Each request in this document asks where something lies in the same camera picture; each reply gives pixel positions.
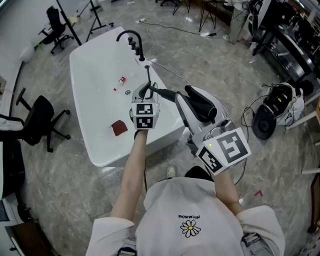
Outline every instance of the white sneaker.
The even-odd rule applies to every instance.
[[[173,165],[169,166],[166,170],[166,178],[171,179],[176,177],[176,167]]]
[[[224,34],[224,35],[222,36],[222,38],[223,38],[225,41],[230,42],[229,35]]]

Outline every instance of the black faucet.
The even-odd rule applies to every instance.
[[[144,51],[142,50],[142,40],[141,40],[141,36],[134,30],[125,30],[123,32],[121,32],[118,37],[116,38],[116,41],[119,42],[120,40],[120,37],[125,34],[125,33],[132,33],[132,34],[135,34],[136,37],[138,38],[138,41],[139,41],[139,47],[140,47],[140,58],[139,58],[139,61],[143,62],[145,60],[145,57],[144,57]]]

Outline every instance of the flower graphic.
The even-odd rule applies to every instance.
[[[186,222],[182,223],[182,226],[180,226],[180,229],[182,229],[182,234],[185,234],[186,238],[189,238],[190,236],[195,236],[199,234],[199,231],[201,231],[200,227],[195,226],[196,221],[193,219],[192,221],[187,220]]]

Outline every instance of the gray tiled floor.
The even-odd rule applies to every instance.
[[[279,82],[280,79],[260,55],[252,57],[243,42],[231,45],[222,39],[223,28],[216,37],[202,37],[159,26],[138,24],[147,18],[150,23],[161,23],[197,32],[200,9],[191,6],[188,15],[181,7],[172,16],[173,7],[160,7],[153,0],[119,0],[114,4],[104,1],[104,11],[99,13],[102,22],[114,22],[115,26],[133,29],[140,33],[146,57],[186,77],[190,83],[217,96],[237,125],[246,106],[258,96],[264,95],[263,83]],[[75,26],[84,42],[93,22],[82,21]],[[223,25],[217,21],[217,30]],[[109,28],[95,31],[92,37]],[[155,46],[149,51],[153,37]],[[202,33],[213,32],[207,21]],[[53,153],[46,152],[46,141],[35,146],[22,142],[26,181],[24,199],[40,219],[44,232],[62,256],[85,254],[95,218],[108,216],[120,188],[123,170],[110,170],[93,166],[88,158],[75,110],[69,69],[69,54],[77,48],[75,41],[55,56],[50,54],[51,45],[35,52],[32,60],[23,67],[17,91],[26,87],[25,98],[33,103],[44,95],[54,106],[56,114],[70,109],[71,115],[58,125],[62,132],[71,134],[71,140],[53,136]],[[183,92],[186,81],[154,65],[169,89]],[[25,118],[27,111],[21,105],[14,107],[13,115]],[[291,256],[306,241],[306,230],[311,218],[310,184],[312,175],[301,175],[302,168],[314,168],[319,158],[308,128],[305,125],[288,132],[276,129],[267,141],[259,141],[249,131],[252,155],[248,158],[243,183],[243,200],[247,207],[271,206],[279,219],[286,237],[286,255]],[[178,175],[199,161],[193,158],[185,146],[185,134],[180,141],[151,155],[147,159],[147,184],[150,187],[163,179],[169,165],[177,166]],[[234,177],[241,172],[240,166],[232,170]],[[241,192],[241,183],[237,189]],[[255,196],[261,190],[263,197]],[[144,209],[143,196],[137,207],[138,223]]]

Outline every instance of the white bathtub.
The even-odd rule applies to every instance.
[[[124,29],[117,27],[83,44],[70,55],[70,73],[73,97],[85,147],[91,162],[98,167],[124,167],[134,142],[135,128],[129,117],[132,93],[148,81],[145,65],[128,45]],[[165,85],[150,67],[150,78],[158,87]],[[121,77],[126,82],[117,91],[114,86]],[[159,97],[160,115],[147,140],[147,154],[177,141],[185,126],[176,105]],[[115,136],[112,127],[117,120],[125,123],[128,131]]]

